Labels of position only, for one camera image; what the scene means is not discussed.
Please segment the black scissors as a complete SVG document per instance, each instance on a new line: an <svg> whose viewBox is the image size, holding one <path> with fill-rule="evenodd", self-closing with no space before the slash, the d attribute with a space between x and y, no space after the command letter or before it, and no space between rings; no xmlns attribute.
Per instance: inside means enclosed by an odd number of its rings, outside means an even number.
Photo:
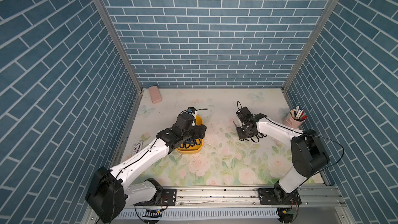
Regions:
<svg viewBox="0 0 398 224"><path fill-rule="evenodd" d="M256 135L254 135L253 137L251 137L251 141L254 143L259 143L261 139L267 137L267 135L264 135L262 133L257 133Z"/></svg>

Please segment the dark blue handled scissors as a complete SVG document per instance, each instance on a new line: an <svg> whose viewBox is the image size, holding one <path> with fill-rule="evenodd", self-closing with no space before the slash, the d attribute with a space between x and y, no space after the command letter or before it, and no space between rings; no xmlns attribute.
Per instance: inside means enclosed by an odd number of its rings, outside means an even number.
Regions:
<svg viewBox="0 0 398 224"><path fill-rule="evenodd" d="M180 149L197 149L202 145L201 140L195 140L195 141L190 141L190 142L184 142L181 144Z"/></svg>

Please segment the yellow plastic storage box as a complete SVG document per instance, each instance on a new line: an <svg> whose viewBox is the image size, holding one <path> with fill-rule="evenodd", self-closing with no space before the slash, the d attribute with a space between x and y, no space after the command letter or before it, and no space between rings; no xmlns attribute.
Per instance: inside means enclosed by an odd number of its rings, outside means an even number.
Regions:
<svg viewBox="0 0 398 224"><path fill-rule="evenodd" d="M202 125L202 118L199 116L194 116L190 113L182 113L178 116L175 123L176 127L183 131L194 131L194 126ZM198 153L203 146L203 139L196 139L191 137L183 141L177 151L182 154L194 154Z"/></svg>

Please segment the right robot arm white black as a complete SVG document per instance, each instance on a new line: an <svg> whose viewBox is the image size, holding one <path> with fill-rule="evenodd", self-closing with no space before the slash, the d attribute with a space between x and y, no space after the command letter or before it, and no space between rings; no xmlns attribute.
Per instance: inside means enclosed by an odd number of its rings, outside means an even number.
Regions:
<svg viewBox="0 0 398 224"><path fill-rule="evenodd" d="M236 115L241 123L236 127L241 141L260 141L269 136L291 149L292 167L274 184L274 189L259 189L259 197L269 204L301 203L297 189L313 175L320 172L330 159L321 137L314 130L293 129L269 119L264 114L252 114L247 107L241 107Z"/></svg>

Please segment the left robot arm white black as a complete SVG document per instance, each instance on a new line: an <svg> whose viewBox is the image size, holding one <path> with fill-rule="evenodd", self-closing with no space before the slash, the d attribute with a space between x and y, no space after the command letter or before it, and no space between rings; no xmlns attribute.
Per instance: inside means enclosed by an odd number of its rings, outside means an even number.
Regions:
<svg viewBox="0 0 398 224"><path fill-rule="evenodd" d="M157 204L162 200L163 187L155 179L133 182L182 144L205 137L207 127L197 124L197 111L193 107L182 111L170 128L160 131L137 154L110 169L100 167L94 172L85 200L103 223L111 223L126 206L141 202Z"/></svg>

